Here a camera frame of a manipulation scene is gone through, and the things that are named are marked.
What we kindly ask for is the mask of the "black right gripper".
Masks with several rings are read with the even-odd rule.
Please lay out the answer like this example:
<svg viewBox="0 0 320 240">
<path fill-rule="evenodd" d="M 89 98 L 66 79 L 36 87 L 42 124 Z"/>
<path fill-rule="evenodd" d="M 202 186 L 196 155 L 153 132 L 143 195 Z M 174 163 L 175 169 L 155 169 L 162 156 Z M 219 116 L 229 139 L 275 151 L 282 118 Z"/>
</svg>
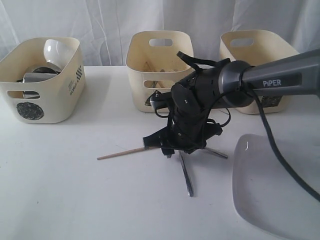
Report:
<svg viewBox="0 0 320 240">
<path fill-rule="evenodd" d="M 223 129 L 219 123 L 205 123 L 203 114 L 190 116 L 176 106 L 168 107 L 166 128 L 142 138 L 145 149 L 158 148 L 167 158 L 175 150 L 191 154 L 206 147 L 207 140 L 215 135 L 220 136 Z"/>
</svg>

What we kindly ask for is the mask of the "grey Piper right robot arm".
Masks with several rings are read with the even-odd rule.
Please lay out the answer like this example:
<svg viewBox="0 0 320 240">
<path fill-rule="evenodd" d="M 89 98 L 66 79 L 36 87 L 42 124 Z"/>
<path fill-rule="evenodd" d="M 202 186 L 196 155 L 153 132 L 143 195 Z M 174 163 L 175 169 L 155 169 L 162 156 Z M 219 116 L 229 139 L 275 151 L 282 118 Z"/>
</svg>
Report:
<svg viewBox="0 0 320 240">
<path fill-rule="evenodd" d="M 243 60 L 220 61 L 177 56 L 193 71 L 169 92 L 155 91 L 149 101 L 154 111 L 168 109 L 164 128 L 143 138 L 143 145 L 159 148 L 165 156 L 175 151 L 191 154 L 220 135 L 223 125 L 209 118 L 213 109 L 242 108 L 255 97 L 320 94 L 320 52 L 312 50 L 253 66 Z"/>
</svg>

